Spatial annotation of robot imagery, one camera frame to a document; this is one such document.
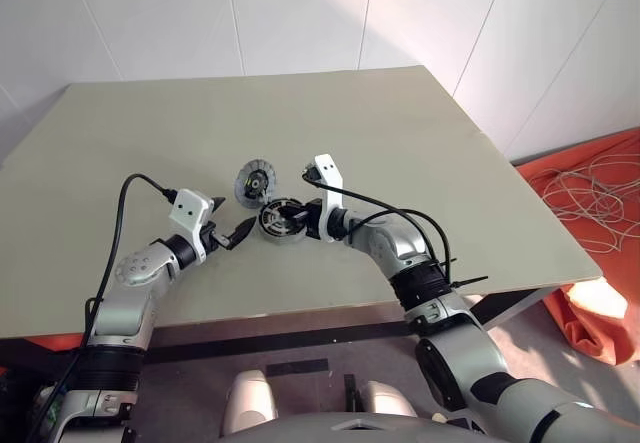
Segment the table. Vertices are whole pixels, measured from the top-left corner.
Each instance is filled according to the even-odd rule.
[[[254,214],[233,197],[244,163],[267,159],[277,193],[307,201],[320,193],[300,174],[320,153],[333,156],[345,188],[438,220],[457,258],[454,279],[489,276],[462,294],[526,290],[506,295],[527,303],[601,276],[422,67],[80,83],[0,171],[0,338],[81,331],[128,174],[227,197],[215,221],[231,229]],[[134,184],[119,255],[169,236],[169,210],[153,190]],[[311,239],[276,246],[254,232],[175,285],[158,326],[392,301],[390,285],[364,254]]]

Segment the metal gear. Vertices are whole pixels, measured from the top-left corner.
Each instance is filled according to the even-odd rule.
[[[306,229],[303,221],[287,220],[280,214],[279,210],[284,206],[301,208],[303,205],[293,198],[278,198],[264,205],[258,216],[258,227],[262,235],[278,245],[301,240]]]
[[[269,203],[276,188],[276,172],[265,160],[251,160],[244,165],[233,185],[238,202],[256,210]]]

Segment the tangled white cable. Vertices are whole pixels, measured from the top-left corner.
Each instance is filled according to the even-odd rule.
[[[591,253],[622,251],[625,238],[640,238],[640,178],[622,181],[619,172],[611,171],[612,166],[621,165],[640,167],[640,153],[600,156],[571,171],[547,169],[531,180],[534,184],[536,179],[555,174],[540,195],[551,211],[560,220],[587,218],[607,230],[609,241],[577,239]],[[605,168],[609,181],[598,174]],[[625,205],[638,206],[629,216]]]

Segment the white wall panel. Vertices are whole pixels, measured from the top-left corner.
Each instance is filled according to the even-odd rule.
[[[498,149],[516,136],[603,1],[495,0],[455,97]]]
[[[247,74],[355,69],[367,0],[233,0]]]
[[[0,0],[0,85],[25,113],[73,81],[114,79],[82,0]]]
[[[539,153],[640,125],[638,0],[607,0],[506,155]]]
[[[242,74],[230,0],[87,0],[125,79]]]
[[[452,93],[492,0],[370,0],[360,68],[426,66]]]

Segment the orange cloth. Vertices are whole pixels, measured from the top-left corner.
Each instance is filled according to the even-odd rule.
[[[553,173],[540,176],[546,169],[567,171],[586,166],[602,155],[634,153],[640,153],[640,128],[554,153],[521,165],[518,171],[538,194],[542,194],[554,177]],[[599,168],[597,178],[610,183],[615,183],[616,179],[629,181],[640,178],[640,167]],[[640,216],[640,203],[626,200],[624,208],[627,217],[637,220]],[[604,228],[587,218],[563,221],[563,224],[576,239],[611,239]],[[640,358],[640,239],[624,239],[621,252],[590,255],[602,269],[607,283],[627,301],[624,317],[618,319],[586,310],[575,297],[570,299],[568,292],[573,285],[554,291],[545,298],[545,305],[573,348],[611,365],[636,360]]]
[[[82,333],[69,333],[66,335],[48,335],[48,336],[33,336],[31,338],[25,338],[31,343],[44,346],[53,351],[70,350],[80,346],[82,340]],[[0,367],[0,376],[6,372],[6,368]]]

